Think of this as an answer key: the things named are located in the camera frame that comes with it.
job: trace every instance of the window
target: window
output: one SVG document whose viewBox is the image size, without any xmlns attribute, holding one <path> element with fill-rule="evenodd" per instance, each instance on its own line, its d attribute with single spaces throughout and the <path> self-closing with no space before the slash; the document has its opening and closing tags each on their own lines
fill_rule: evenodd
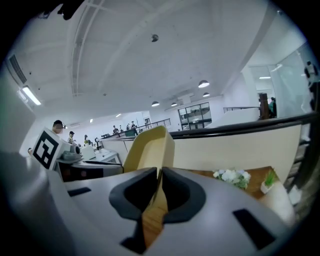
<svg viewBox="0 0 320 256">
<path fill-rule="evenodd" d="M 181 108 L 178 112 L 182 130 L 205 128 L 212 122 L 209 102 Z"/>
</svg>

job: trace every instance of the overhead duct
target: overhead duct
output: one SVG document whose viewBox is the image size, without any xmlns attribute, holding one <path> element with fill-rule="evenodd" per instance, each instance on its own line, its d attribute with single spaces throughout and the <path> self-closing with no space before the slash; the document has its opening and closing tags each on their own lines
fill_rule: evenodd
<svg viewBox="0 0 320 256">
<path fill-rule="evenodd" d="M 7 65 L 7 68 L 12 76 L 12 78 L 15 80 L 15 82 L 18 84 L 18 85 L 21 85 L 21 84 L 25 84 L 26 81 L 27 81 L 27 78 L 25 76 L 25 74 L 23 73 L 19 63 L 18 63 L 18 60 L 16 58 L 16 55 L 13 54 L 9 59 L 8 61 L 6 61 L 6 65 Z"/>
</svg>

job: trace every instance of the desk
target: desk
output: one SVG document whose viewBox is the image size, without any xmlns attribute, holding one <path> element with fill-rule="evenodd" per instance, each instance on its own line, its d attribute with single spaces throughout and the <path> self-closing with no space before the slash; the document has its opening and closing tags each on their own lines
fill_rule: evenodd
<svg viewBox="0 0 320 256">
<path fill-rule="evenodd" d="M 95 153 L 95 157 L 90 159 L 90 161 L 98 161 L 98 162 L 104 162 L 104 163 L 111 162 L 111 163 L 121 164 L 121 161 L 119 159 L 119 155 L 117 152 L 102 148 L 94 153 Z"/>
<path fill-rule="evenodd" d="M 194 174 L 210 177 L 214 179 L 212 171 L 203 170 L 188 170 Z M 263 194 L 260 190 L 261 183 L 265 180 L 265 177 L 269 171 L 274 172 L 271 166 L 249 169 L 246 170 L 251 175 L 248 187 L 244 190 L 247 194 L 257 199 L 266 207 L 273 210 L 289 227 L 295 223 L 296 216 L 294 208 L 290 202 L 286 189 L 279 181 L 279 178 L 275 174 L 275 183 L 272 189 Z"/>
</svg>

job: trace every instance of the wooden table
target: wooden table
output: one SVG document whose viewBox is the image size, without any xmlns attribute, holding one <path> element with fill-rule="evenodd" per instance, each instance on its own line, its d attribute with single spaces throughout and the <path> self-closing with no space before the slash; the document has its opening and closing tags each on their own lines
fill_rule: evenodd
<svg viewBox="0 0 320 256">
<path fill-rule="evenodd" d="M 187 171 L 214 179 L 213 171 L 207 171 L 207 170 L 187 170 Z M 269 171 L 274 172 L 274 170 L 271 168 L 271 166 L 267 166 L 267 167 L 256 168 L 256 169 L 249 169 L 245 171 L 251 175 L 251 178 L 250 178 L 248 187 L 244 191 L 248 193 L 250 196 L 254 197 L 255 199 L 260 200 L 264 196 L 264 193 L 262 193 L 260 190 L 261 183 L 265 180 L 267 173 Z M 275 174 L 275 180 L 278 181 L 279 178 L 277 174 L 275 172 L 274 174 Z"/>
<path fill-rule="evenodd" d="M 204 170 L 188 170 L 194 174 L 199 174 L 209 178 L 214 178 L 212 171 Z M 257 199 L 266 207 L 274 211 L 289 227 L 291 227 L 296 221 L 295 210 L 290 202 L 288 193 L 279 181 L 279 178 L 271 166 L 245 170 L 251 175 L 248 187 L 244 190 L 250 196 Z M 269 171 L 275 174 L 275 183 L 272 189 L 264 194 L 261 192 L 261 183 L 265 180 Z"/>
</svg>

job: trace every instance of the white ceiling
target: white ceiling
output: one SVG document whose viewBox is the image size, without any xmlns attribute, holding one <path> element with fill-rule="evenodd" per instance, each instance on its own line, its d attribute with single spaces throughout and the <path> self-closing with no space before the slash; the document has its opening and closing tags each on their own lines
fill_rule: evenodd
<svg viewBox="0 0 320 256">
<path fill-rule="evenodd" d="M 59 8 L 32 19 L 8 56 L 42 103 L 36 116 L 65 123 L 220 95 L 269 28 L 264 0 L 85 0 L 68 21 Z"/>
</svg>

